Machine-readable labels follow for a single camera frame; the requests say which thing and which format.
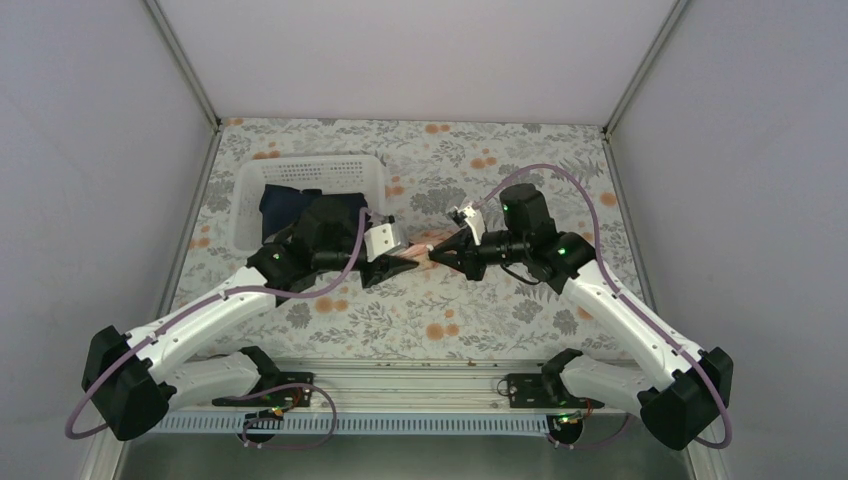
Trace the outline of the pink floral mesh laundry bag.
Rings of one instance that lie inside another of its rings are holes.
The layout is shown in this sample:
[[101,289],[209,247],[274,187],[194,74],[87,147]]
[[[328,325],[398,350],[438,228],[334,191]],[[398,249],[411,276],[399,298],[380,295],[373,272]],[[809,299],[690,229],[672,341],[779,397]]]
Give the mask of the pink floral mesh laundry bag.
[[429,260],[429,250],[434,245],[437,245],[441,241],[447,239],[457,231],[458,230],[431,229],[414,232],[409,237],[409,245],[406,248],[390,253],[390,255],[416,260],[419,262],[419,266],[421,268],[433,269],[441,267],[441,265]]

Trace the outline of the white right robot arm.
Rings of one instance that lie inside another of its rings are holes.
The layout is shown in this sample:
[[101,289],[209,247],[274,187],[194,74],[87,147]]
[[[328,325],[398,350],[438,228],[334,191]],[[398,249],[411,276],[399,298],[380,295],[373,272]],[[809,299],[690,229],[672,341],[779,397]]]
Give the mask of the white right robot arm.
[[589,313],[640,368],[616,367],[565,349],[541,369],[541,391],[549,404],[598,401],[639,418],[673,450],[684,449],[726,417],[734,365],[724,350],[704,350],[633,297],[586,239],[557,229],[535,186],[507,187],[499,202],[504,229],[487,231],[475,208],[459,210],[453,217],[465,227],[435,246],[430,260],[470,281],[482,280],[493,265],[525,266],[534,282]]

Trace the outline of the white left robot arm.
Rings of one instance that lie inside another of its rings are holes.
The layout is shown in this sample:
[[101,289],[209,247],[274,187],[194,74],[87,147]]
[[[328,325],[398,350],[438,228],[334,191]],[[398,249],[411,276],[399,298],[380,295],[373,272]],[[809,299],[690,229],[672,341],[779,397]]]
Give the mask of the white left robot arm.
[[278,369],[257,347],[217,360],[192,362],[200,348],[231,327],[291,299],[321,297],[352,272],[363,288],[417,268],[401,257],[392,216],[320,197],[271,235],[243,267],[178,310],[121,333],[107,326],[91,339],[81,386],[84,397],[65,426],[71,439],[81,410],[92,403],[120,441],[147,433],[172,410],[205,400],[270,402]]

